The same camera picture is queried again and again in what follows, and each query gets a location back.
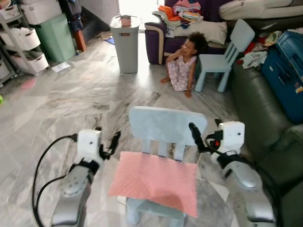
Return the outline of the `pink fluffy pillow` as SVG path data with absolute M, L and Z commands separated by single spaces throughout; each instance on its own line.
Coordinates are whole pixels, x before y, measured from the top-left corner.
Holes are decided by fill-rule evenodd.
M 139 152 L 120 156 L 109 195 L 149 200 L 197 218 L 196 164 Z

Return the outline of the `green leather sofa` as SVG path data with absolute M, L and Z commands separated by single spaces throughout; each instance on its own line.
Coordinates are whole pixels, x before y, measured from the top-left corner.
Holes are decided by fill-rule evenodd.
M 289 121 L 257 69 L 234 63 L 229 83 L 245 145 L 279 188 L 282 227 L 303 227 L 303 126 Z

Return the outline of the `cream pillow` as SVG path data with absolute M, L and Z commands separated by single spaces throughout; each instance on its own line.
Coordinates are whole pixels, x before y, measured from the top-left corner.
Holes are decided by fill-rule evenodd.
M 201 33 L 206 41 L 215 44 L 225 44 L 228 28 L 226 22 L 193 22 L 188 28 L 178 26 L 173 30 L 173 36 L 189 36 L 191 33 Z

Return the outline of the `purple sofa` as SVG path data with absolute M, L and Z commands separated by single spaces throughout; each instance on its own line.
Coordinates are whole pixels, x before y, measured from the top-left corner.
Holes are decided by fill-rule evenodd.
M 223 54 L 229 33 L 236 21 L 225 21 L 220 17 L 219 8 L 232 0 L 196 0 L 201 4 L 203 21 L 226 22 L 228 33 L 225 44 L 209 43 L 205 51 L 209 54 Z M 180 22 L 168 22 L 160 17 L 160 11 L 152 14 L 152 19 L 144 24 L 145 45 L 149 63 L 163 64 L 170 54 L 180 49 L 187 36 L 173 36 L 172 32 L 180 26 Z M 282 17 L 271 19 L 244 19 L 251 28 L 263 32 L 283 31 L 299 28 L 303 25 L 303 15 L 297 17 Z

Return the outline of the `light blue child chair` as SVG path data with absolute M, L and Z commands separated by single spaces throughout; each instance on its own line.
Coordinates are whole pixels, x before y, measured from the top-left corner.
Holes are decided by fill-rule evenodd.
M 200 54 L 198 56 L 200 73 L 194 90 L 201 92 L 208 73 L 221 73 L 221 82 L 218 85 L 219 92 L 225 92 L 227 82 L 229 80 L 230 71 L 233 69 L 233 64 L 237 58 L 243 54 L 248 45 L 253 41 L 255 31 L 243 19 L 239 19 L 232 34 L 230 35 L 230 43 L 225 54 Z
M 206 119 L 200 113 L 167 108 L 135 106 L 128 116 L 133 135 L 142 140 L 141 153 L 171 158 L 184 164 L 186 147 L 195 144 L 188 124 L 200 122 L 206 126 Z M 166 218 L 169 227 L 185 225 L 188 214 L 182 211 L 149 200 L 126 198 L 127 223 L 130 225 L 138 225 L 143 213 Z

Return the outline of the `child in patterned dress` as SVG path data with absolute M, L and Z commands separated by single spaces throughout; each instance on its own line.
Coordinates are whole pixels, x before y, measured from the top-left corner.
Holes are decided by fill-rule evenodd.
M 167 58 L 167 77 L 162 78 L 160 83 L 169 82 L 175 91 L 183 91 L 185 96 L 190 98 L 197 56 L 206 49 L 206 46 L 207 42 L 203 33 L 191 33 L 181 48 Z

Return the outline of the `white grey crumpled cloth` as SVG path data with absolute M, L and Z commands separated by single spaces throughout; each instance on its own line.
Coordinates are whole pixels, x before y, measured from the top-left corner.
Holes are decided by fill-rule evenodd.
M 267 51 L 249 52 L 244 55 L 242 60 L 243 69 L 257 68 L 266 62 Z

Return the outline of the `white paper sheet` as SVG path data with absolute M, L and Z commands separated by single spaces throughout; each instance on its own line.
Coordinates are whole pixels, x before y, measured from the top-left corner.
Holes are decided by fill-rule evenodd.
M 55 66 L 51 67 L 51 70 L 55 73 L 59 73 L 62 70 L 68 69 L 70 67 L 70 64 L 67 62 L 58 63 Z

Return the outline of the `blue suitcase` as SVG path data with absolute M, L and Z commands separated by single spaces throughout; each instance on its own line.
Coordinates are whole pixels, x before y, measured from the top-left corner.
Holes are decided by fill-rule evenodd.
M 303 123 L 303 35 L 284 32 L 267 50 L 262 75 L 266 78 L 286 116 Z

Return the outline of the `white plastic rack bin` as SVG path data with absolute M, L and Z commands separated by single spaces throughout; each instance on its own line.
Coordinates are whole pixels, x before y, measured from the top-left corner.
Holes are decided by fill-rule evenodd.
M 24 59 L 19 55 L 18 52 L 11 56 L 18 69 L 36 74 L 48 68 L 49 64 L 43 52 L 25 51 L 23 54 L 25 56 Z
M 36 30 L 32 28 L 9 28 L 9 32 L 0 31 L 0 38 L 13 51 L 29 51 L 41 45 Z

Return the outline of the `green laundry basket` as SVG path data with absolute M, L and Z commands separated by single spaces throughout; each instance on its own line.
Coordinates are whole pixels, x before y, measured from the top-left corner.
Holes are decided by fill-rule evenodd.
M 69 22 L 65 14 L 33 25 L 41 42 L 41 49 L 50 62 L 62 63 L 76 55 Z

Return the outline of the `pile of colourful clothes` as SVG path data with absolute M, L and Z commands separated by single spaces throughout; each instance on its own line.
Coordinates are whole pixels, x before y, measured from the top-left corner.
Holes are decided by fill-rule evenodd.
M 168 22 L 198 22 L 203 20 L 201 4 L 196 0 L 178 0 L 172 7 L 158 6 L 160 17 Z

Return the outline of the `white storage rack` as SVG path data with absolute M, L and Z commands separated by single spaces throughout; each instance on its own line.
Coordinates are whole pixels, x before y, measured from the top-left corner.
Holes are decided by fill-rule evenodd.
M 22 74 L 38 76 L 49 63 L 36 30 L 29 26 L 17 0 L 0 0 L 0 67 L 9 72 L 0 76 L 0 88 Z

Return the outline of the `beige long cushion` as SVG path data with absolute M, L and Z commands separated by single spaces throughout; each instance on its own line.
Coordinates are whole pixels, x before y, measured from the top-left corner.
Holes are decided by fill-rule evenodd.
M 219 7 L 225 21 L 271 19 L 303 15 L 303 0 L 232 0 Z

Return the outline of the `white storage box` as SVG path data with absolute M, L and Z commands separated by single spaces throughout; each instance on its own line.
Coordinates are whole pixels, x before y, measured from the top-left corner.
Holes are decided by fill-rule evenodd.
M 59 0 L 18 0 L 18 6 L 30 25 L 38 25 L 63 14 Z

